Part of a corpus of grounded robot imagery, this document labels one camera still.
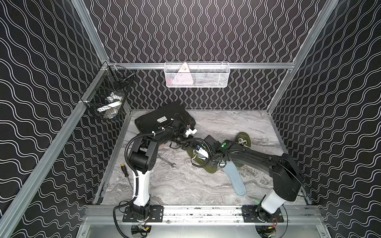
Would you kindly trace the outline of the green canvas shoe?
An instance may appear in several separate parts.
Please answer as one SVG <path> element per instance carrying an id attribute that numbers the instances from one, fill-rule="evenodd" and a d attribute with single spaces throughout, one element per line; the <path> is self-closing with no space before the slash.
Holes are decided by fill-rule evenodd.
<path id="1" fill-rule="evenodd" d="M 236 167 L 240 168 L 249 161 L 249 150 L 251 148 L 251 139 L 246 132 L 239 132 L 232 147 L 228 151 L 229 159 L 233 161 Z"/>
<path id="2" fill-rule="evenodd" d="M 211 151 L 209 151 L 206 146 L 202 146 L 204 149 L 206 149 L 206 151 L 208 152 L 209 154 L 209 158 L 206 159 L 206 160 L 202 160 L 200 159 L 197 154 L 196 154 L 196 151 L 195 150 L 186 150 L 187 154 L 189 155 L 189 157 L 191 158 L 191 163 L 198 167 L 198 168 L 202 168 L 204 169 L 205 171 L 207 171 L 208 173 L 210 174 L 215 174 L 217 172 L 217 166 L 216 166 L 216 158 L 215 156 L 212 154 Z"/>

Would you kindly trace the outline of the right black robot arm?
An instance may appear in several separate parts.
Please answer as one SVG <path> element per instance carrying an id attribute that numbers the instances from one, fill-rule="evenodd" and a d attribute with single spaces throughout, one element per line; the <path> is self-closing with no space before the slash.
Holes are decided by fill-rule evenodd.
<path id="1" fill-rule="evenodd" d="M 251 139 L 245 132 L 239 133 L 235 141 L 225 140 L 220 143 L 211 135 L 204 140 L 210 147 L 215 161 L 227 160 L 234 164 L 247 165 L 272 178 L 272 190 L 257 207 L 259 215 L 273 215 L 284 203 L 296 200 L 302 187 L 303 176 L 289 154 L 283 153 L 279 156 L 255 151 L 250 148 Z"/>

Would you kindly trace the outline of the right light blue insole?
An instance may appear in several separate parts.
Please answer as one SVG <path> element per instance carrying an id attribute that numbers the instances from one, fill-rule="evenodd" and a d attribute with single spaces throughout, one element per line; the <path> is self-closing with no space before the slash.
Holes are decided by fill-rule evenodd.
<path id="1" fill-rule="evenodd" d="M 238 196 L 245 196 L 247 194 L 247 190 L 236 165 L 233 162 L 228 161 L 226 162 L 226 165 L 223 167 L 223 171 L 229 178 L 235 193 Z"/>

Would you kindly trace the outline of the silver combination wrench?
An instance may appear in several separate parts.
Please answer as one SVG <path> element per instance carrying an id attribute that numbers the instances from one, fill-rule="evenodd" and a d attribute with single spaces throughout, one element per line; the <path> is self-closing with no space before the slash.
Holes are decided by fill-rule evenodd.
<path id="1" fill-rule="evenodd" d="M 171 161 L 168 161 L 166 159 L 164 159 L 163 157 L 161 157 L 160 155 L 157 156 L 157 158 L 159 158 L 160 160 L 162 160 L 163 162 L 167 163 L 169 166 L 171 166 L 172 168 L 174 168 L 176 166 L 176 163 L 173 163 Z"/>

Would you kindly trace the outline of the black plastic tool case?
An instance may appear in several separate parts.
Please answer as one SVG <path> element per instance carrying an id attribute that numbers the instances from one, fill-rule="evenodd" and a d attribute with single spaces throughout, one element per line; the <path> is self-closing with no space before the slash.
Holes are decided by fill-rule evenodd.
<path id="1" fill-rule="evenodd" d="M 135 125 L 140 133 L 159 135 L 160 131 L 164 131 L 161 135 L 168 133 L 169 139 L 175 141 L 179 136 L 184 137 L 187 125 L 195 128 L 196 122 L 185 107 L 172 102 L 135 119 Z"/>

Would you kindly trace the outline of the pink triangular card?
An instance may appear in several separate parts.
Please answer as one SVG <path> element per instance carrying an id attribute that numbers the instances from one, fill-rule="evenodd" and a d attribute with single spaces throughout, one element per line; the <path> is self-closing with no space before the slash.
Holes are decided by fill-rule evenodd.
<path id="1" fill-rule="evenodd" d="M 172 84 L 175 87 L 193 86 L 193 77 L 186 62 L 181 65 L 180 69 L 175 74 L 175 77 L 172 80 Z"/>

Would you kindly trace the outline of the black yellow screwdriver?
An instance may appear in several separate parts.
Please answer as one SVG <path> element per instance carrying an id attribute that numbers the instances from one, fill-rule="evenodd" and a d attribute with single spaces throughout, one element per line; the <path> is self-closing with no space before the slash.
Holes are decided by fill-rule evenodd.
<path id="1" fill-rule="evenodd" d="M 131 183 L 130 175 L 128 172 L 128 167 L 125 164 L 121 164 L 121 170 L 122 170 L 125 178 L 127 178 L 127 180 L 128 180 L 128 184 L 129 184 L 130 189 L 134 190 L 134 186 Z"/>

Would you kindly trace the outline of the white items in black basket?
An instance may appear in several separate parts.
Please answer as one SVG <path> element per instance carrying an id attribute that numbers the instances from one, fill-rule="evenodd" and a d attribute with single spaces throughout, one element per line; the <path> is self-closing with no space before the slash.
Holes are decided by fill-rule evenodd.
<path id="1" fill-rule="evenodd" d="M 104 119 L 112 119 L 118 114 L 119 109 L 122 106 L 123 99 L 123 96 L 112 92 L 105 98 L 106 104 L 96 108 L 96 112 L 100 113 Z"/>

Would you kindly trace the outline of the aluminium front rail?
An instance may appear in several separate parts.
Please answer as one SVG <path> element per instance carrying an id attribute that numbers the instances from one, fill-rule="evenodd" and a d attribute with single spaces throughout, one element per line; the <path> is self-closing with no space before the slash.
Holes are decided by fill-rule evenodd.
<path id="1" fill-rule="evenodd" d="M 117 210 L 120 225 L 321 225 L 322 215 L 316 206 L 283 205 L 269 221 L 255 215 L 253 205 L 154 205 L 147 221 L 138 221 Z"/>

